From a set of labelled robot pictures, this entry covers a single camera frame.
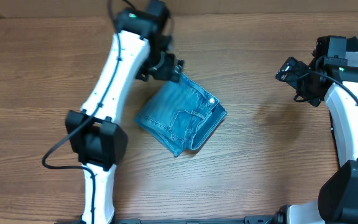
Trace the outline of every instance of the table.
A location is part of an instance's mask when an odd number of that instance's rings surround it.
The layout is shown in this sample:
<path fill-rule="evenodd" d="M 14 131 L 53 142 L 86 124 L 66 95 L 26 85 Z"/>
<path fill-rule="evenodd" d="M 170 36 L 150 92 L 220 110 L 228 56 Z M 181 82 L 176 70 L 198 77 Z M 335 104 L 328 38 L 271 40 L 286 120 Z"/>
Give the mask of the table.
<path fill-rule="evenodd" d="M 217 96 L 226 120 L 198 153 L 178 158 L 133 121 L 163 82 L 136 81 L 117 168 L 118 218 L 239 218 L 316 199 L 337 171 L 328 110 L 295 103 L 274 79 L 290 56 L 308 63 L 317 37 L 358 37 L 358 13 L 228 14 L 175 18 L 174 52 L 185 72 Z M 41 158 L 65 135 L 98 80 L 111 45 L 103 17 L 0 19 L 0 224 L 79 219 L 79 170 Z M 49 159 L 79 164 L 69 144 Z"/>

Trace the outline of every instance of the jeans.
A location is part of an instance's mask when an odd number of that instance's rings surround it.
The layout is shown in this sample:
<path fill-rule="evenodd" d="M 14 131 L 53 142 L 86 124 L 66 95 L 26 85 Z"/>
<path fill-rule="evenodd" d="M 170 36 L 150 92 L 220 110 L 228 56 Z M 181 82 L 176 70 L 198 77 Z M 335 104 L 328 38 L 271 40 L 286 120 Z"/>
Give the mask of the jeans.
<path fill-rule="evenodd" d="M 135 122 L 173 155 L 195 151 L 227 115 L 219 100 L 182 73 L 166 82 L 135 116 Z"/>

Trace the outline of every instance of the clothing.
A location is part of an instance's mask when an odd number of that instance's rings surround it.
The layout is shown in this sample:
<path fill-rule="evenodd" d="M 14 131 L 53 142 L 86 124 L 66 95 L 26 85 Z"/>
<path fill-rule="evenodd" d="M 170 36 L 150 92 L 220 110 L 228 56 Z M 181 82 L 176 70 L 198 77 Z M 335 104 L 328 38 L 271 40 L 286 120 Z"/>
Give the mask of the clothing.
<path fill-rule="evenodd" d="M 173 155 L 197 150 L 227 115 L 219 100 L 182 73 L 166 82 L 135 116 L 135 122 Z"/>

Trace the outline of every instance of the blue shorts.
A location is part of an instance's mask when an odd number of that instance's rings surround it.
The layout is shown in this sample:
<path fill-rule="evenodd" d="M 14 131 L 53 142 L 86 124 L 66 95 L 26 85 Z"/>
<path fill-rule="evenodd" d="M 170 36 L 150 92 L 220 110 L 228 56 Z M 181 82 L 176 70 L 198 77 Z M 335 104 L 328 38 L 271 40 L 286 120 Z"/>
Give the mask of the blue shorts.
<path fill-rule="evenodd" d="M 135 122 L 179 156 L 197 150 L 227 115 L 219 100 L 182 73 L 166 82 L 135 116 Z"/>

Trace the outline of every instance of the denim fabric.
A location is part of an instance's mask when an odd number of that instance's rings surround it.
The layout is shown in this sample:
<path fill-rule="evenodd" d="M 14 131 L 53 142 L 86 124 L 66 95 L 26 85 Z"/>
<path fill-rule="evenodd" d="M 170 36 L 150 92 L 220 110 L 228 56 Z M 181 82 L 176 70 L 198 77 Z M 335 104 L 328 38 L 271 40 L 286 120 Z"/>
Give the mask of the denim fabric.
<path fill-rule="evenodd" d="M 197 150 L 227 115 L 219 100 L 182 73 L 166 82 L 136 115 L 135 122 L 179 156 Z"/>

